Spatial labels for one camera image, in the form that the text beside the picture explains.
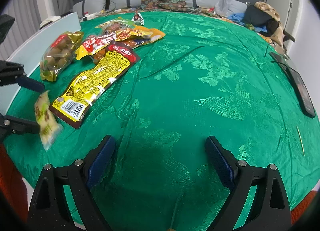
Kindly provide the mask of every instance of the pile of clothes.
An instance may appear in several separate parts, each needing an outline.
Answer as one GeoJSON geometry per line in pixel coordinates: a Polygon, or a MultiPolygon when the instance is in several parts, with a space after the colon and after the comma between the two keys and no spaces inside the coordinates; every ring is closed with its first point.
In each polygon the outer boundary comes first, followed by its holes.
{"type": "Polygon", "coordinates": [[[254,6],[247,7],[245,13],[236,13],[228,19],[243,25],[251,30],[269,37],[279,46],[283,46],[283,27],[279,13],[269,4],[256,2],[254,6]]]}

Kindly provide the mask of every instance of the toothpick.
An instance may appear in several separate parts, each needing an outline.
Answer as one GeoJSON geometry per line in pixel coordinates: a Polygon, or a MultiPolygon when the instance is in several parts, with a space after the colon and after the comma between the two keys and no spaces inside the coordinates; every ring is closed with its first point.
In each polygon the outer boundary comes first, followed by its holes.
{"type": "Polygon", "coordinates": [[[300,138],[300,142],[301,142],[301,146],[302,146],[302,152],[303,152],[303,156],[304,156],[304,148],[303,148],[303,143],[302,143],[302,139],[301,139],[301,135],[300,135],[300,131],[297,125],[297,130],[298,130],[298,134],[299,134],[299,138],[300,138]]]}

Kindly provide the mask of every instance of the bed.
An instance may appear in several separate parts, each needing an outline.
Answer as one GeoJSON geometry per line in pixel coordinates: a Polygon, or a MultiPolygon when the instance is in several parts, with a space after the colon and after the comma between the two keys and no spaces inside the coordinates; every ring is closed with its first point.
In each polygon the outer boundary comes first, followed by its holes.
{"type": "MultiPolygon", "coordinates": [[[[132,13],[81,23],[84,37],[95,26],[132,13]]],[[[114,230],[206,230],[229,190],[208,164],[204,141],[214,135],[237,159],[279,168],[290,208],[320,176],[320,124],[306,117],[294,90],[257,33],[219,19],[189,13],[145,12],[145,26],[166,36],[135,52],[141,60],[90,108],[80,129],[59,120],[64,130],[45,151],[40,137],[10,135],[5,148],[34,187],[42,167],[70,165],[84,158],[106,134],[116,152],[91,192],[114,230]],[[299,134],[303,139],[303,156],[299,134]]],[[[54,83],[49,98],[94,66],[75,61],[54,83]]],[[[39,79],[39,69],[30,76],[39,79]]],[[[35,119],[38,95],[21,89],[8,114],[35,119]]],[[[81,223],[69,189],[74,220],[81,223]]],[[[235,227],[244,224],[254,187],[235,227]]]]}

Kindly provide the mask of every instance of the barcode number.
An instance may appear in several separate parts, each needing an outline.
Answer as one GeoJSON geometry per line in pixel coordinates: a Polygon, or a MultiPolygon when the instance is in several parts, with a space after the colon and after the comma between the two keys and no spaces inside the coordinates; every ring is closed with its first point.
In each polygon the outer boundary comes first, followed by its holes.
{"type": "Polygon", "coordinates": [[[79,120],[80,116],[82,115],[85,109],[85,105],[69,99],[61,106],[61,109],[64,110],[67,114],[71,115],[76,120],[79,120]]]}

